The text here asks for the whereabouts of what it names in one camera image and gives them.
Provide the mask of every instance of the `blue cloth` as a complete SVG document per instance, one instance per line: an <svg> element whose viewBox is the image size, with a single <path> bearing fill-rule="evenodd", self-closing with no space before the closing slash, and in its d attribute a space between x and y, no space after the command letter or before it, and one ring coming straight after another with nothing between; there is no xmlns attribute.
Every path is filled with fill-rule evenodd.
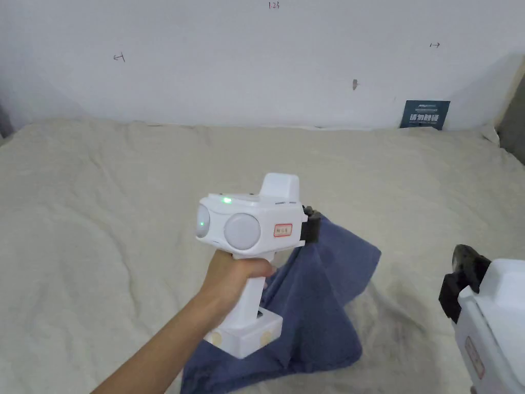
<svg viewBox="0 0 525 394"><path fill-rule="evenodd" d="M361 343L343 307L365 289L380 256L323 217L318 243L296 248L262 294L261 306L283 317L281 336L242 360L202 341L184 368L181 394L222 394L356 362Z"/></svg>

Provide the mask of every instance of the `bed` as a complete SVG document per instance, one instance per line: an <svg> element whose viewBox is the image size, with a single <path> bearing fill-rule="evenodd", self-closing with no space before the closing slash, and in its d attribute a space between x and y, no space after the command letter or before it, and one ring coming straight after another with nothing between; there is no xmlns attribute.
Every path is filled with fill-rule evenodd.
<svg viewBox="0 0 525 394"><path fill-rule="evenodd" d="M0 392L93 389L199 289L213 252L194 239L199 198L288 172L303 203L383 252L346 307L364 353L241 392L468 393L437 301L454 246L525 258L525 168L490 132L27 126L0 146Z"/></svg>

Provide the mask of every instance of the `label sticker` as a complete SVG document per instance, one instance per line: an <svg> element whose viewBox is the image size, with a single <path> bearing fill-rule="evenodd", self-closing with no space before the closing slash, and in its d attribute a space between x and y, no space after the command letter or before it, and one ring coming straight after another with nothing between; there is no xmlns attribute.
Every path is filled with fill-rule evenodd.
<svg viewBox="0 0 525 394"><path fill-rule="evenodd" d="M467 350L470 361L472 361L472 365L478 374L479 380L483 379L483 376L485 376L485 366L483 365L478 350L476 349L476 346L474 346L474 342L472 342L470 337L467 337L467 340L465 341L465 349Z"/></svg>
<svg viewBox="0 0 525 394"><path fill-rule="evenodd" d="M292 224L276 224L274 228L274 237L289 237L292 235Z"/></svg>

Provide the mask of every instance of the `poster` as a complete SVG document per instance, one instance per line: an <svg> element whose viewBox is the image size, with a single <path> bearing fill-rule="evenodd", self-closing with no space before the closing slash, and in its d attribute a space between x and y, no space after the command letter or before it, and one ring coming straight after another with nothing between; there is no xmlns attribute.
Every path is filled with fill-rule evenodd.
<svg viewBox="0 0 525 394"><path fill-rule="evenodd" d="M442 130L450 101L407 100L400 128L433 127Z"/></svg>

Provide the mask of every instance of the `fingers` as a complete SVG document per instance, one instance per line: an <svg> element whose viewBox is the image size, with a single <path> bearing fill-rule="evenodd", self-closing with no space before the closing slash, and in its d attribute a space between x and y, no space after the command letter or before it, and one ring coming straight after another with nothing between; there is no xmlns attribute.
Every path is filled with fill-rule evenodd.
<svg viewBox="0 0 525 394"><path fill-rule="evenodd" d="M263 258L253 258L243 261L248 278L268 277L276 271L276 268Z"/></svg>

